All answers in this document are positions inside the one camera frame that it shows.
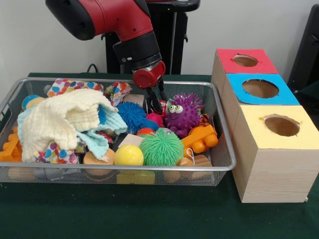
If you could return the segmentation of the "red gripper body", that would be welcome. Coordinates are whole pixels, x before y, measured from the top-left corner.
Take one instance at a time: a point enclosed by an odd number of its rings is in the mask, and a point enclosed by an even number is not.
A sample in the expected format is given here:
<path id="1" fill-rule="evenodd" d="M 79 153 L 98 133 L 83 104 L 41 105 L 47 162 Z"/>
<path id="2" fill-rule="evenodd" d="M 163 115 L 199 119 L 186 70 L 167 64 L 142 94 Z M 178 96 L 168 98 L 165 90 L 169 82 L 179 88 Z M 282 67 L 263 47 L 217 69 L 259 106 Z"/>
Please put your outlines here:
<path id="1" fill-rule="evenodd" d="M 133 82 L 140 89 L 153 88 L 165 74 L 163 61 L 133 72 Z"/>

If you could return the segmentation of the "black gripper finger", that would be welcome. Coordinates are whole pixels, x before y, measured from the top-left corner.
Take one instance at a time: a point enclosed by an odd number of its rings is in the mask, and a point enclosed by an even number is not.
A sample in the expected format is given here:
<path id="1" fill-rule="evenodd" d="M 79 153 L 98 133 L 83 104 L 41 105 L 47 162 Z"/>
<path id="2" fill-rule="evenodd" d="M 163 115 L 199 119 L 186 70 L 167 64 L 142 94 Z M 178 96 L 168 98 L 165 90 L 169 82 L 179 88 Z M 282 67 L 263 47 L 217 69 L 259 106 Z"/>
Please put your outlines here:
<path id="1" fill-rule="evenodd" d="M 166 96 L 165 91 L 164 91 L 164 82 L 163 81 L 159 81 L 158 82 L 158 87 L 159 87 L 159 94 L 160 94 L 161 100 L 167 101 L 167 96 Z"/>
<path id="2" fill-rule="evenodd" d="M 153 92 L 152 88 L 146 88 L 146 91 L 150 99 L 150 107 L 155 113 L 161 114 L 162 108 L 160 102 L 157 99 L 156 94 Z"/>

